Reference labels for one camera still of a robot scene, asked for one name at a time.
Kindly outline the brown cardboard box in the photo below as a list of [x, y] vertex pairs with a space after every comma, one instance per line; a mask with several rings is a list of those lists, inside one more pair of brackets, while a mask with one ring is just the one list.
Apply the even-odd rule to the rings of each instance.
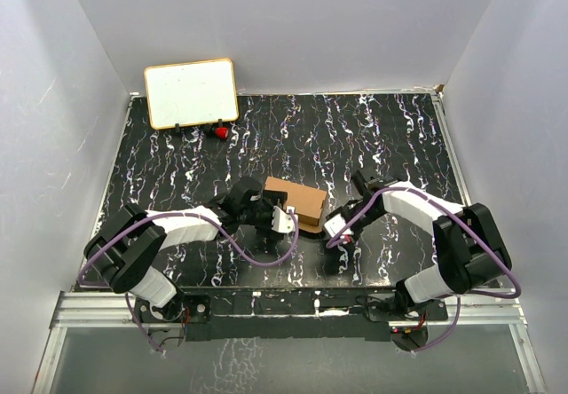
[[276, 177], [268, 177], [264, 189], [288, 195], [285, 203], [296, 210], [301, 232], [310, 235], [322, 232], [320, 221], [327, 203], [326, 191]]

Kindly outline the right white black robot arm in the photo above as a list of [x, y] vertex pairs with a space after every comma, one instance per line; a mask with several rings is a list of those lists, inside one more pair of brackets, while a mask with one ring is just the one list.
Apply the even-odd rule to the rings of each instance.
[[327, 216], [323, 230], [328, 248], [355, 243], [385, 215], [401, 217], [433, 239], [437, 262], [396, 284], [390, 311], [418, 319], [428, 303], [448, 296], [484, 295], [482, 287], [501, 276], [514, 286], [509, 298], [519, 297], [509, 252], [488, 207], [446, 201], [393, 177], [366, 178], [357, 171], [351, 182], [359, 197]]

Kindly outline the red black stamp toy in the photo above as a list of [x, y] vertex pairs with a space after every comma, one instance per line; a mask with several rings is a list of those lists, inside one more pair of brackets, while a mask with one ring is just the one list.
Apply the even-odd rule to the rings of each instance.
[[218, 120], [216, 123], [212, 123], [208, 129], [208, 134], [211, 137], [216, 137], [221, 140], [227, 140], [229, 133], [230, 129], [224, 124], [222, 120]]

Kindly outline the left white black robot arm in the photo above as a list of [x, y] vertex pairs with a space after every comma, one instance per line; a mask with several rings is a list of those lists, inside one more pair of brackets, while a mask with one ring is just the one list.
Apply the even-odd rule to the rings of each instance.
[[231, 239], [242, 225], [268, 239], [297, 236], [298, 221], [287, 198], [285, 192], [266, 191], [259, 181], [243, 177], [228, 192], [192, 209], [151, 211], [126, 205], [88, 242], [80, 273], [94, 270], [114, 293], [144, 300], [161, 320], [175, 321], [182, 314], [184, 294], [154, 268], [158, 253], [186, 243]]

